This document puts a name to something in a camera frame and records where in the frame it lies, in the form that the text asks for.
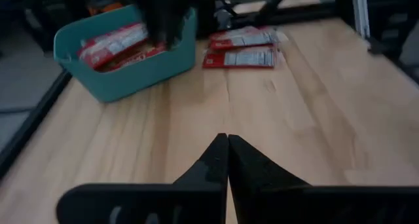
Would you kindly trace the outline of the black table frame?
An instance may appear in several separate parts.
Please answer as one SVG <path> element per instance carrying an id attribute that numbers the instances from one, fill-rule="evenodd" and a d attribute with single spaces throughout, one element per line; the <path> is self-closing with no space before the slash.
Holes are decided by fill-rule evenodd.
<path id="1" fill-rule="evenodd" d="M 281 1 L 283 0 L 269 0 L 257 12 L 247 11 L 244 14 L 234 12 L 231 19 L 233 27 L 242 28 L 248 24 L 255 26 L 294 24 L 327 18 L 340 18 L 350 27 L 355 27 L 352 0 L 334 0 L 291 8 L 275 8 L 274 5 Z M 397 47 L 399 49 L 397 56 L 385 57 L 419 84 L 419 64 L 405 65 L 399 59 L 405 41 L 419 21 L 419 0 L 367 0 L 367 6 L 370 37 L 386 45 Z M 38 105 L 27 109 L 29 115 L 0 152 L 0 179 L 10 170 L 17 156 L 67 86 L 70 78 L 69 72 L 62 71 Z"/>

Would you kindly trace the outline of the red popcorn bag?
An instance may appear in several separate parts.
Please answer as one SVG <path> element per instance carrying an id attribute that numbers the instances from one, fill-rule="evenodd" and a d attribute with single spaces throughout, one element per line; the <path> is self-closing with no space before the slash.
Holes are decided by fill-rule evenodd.
<path id="1" fill-rule="evenodd" d="M 129 24 L 87 40 L 77 54 L 80 61 L 99 70 L 116 57 L 143 44 L 147 38 L 148 31 L 145 24 Z"/>
<path id="2" fill-rule="evenodd" d="M 164 44 L 159 44 L 157 46 L 153 46 L 150 44 L 142 44 L 137 47 L 134 47 L 133 49 L 126 50 L 122 54 L 112 58 L 107 63 L 99 66 L 96 69 L 96 71 L 114 71 L 122 67 L 137 64 L 141 61 L 146 60 L 147 58 L 151 58 L 165 51 L 166 47 Z"/>
<path id="3" fill-rule="evenodd" d="M 287 40 L 287 36 L 275 27 L 263 26 L 256 28 L 246 26 L 240 29 L 214 33 L 209 37 L 209 48 L 212 50 L 230 50 L 275 45 Z"/>
<path id="4" fill-rule="evenodd" d="M 209 50 L 206 52 L 202 67 L 206 69 L 270 69 L 276 65 L 278 54 L 278 49 L 275 47 L 249 47 L 226 51 Z"/>

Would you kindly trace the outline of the teal plastic basket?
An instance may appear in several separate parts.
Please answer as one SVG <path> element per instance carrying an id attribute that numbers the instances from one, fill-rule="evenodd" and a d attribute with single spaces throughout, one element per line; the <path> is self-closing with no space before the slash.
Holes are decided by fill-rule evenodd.
<path id="1" fill-rule="evenodd" d="M 197 12 L 189 9 L 183 19 L 181 40 L 171 50 L 133 65 L 100 73 L 77 56 L 81 40 L 141 21 L 133 5 L 91 16 L 59 29 L 54 37 L 54 59 L 100 102 L 113 102 L 190 70 L 195 65 Z"/>

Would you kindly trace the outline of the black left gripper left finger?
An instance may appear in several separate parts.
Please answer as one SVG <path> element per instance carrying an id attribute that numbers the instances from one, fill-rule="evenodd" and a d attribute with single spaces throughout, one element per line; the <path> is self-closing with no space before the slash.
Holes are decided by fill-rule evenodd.
<path id="1" fill-rule="evenodd" d="M 87 183 L 64 193 L 59 224 L 223 224 L 228 136 L 218 134 L 173 183 Z"/>

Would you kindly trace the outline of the black bracket foot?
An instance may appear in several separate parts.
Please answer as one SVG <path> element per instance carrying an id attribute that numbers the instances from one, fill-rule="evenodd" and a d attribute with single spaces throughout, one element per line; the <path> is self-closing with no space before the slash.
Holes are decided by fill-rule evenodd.
<path id="1" fill-rule="evenodd" d="M 390 45 L 386 45 L 377 41 L 373 37 L 369 37 L 368 42 L 370 44 L 368 48 L 368 52 L 373 55 L 385 55 L 385 56 L 397 56 L 399 54 L 399 49 L 397 47 L 393 47 Z"/>

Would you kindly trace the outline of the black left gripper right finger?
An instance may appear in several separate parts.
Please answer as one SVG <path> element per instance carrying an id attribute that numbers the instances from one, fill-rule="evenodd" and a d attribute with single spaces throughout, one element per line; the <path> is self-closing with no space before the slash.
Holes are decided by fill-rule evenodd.
<path id="1" fill-rule="evenodd" d="M 419 187 L 315 186 L 240 136 L 228 140 L 239 224 L 419 224 Z"/>

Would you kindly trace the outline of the aluminium bracket strip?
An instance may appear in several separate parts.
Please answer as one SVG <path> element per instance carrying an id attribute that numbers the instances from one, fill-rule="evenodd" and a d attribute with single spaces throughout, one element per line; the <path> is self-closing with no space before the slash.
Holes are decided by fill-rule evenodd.
<path id="1" fill-rule="evenodd" d="M 355 30 L 363 39 L 371 36 L 367 0 L 352 0 L 354 8 Z"/>

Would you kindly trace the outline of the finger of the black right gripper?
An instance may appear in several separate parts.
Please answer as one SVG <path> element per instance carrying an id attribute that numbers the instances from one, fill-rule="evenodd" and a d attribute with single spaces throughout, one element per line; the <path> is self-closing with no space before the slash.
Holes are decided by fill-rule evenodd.
<path id="1" fill-rule="evenodd" d="M 181 36 L 184 12 L 175 8 L 151 8 L 145 11 L 145 23 L 149 39 L 154 46 L 164 44 L 172 49 L 175 40 Z"/>

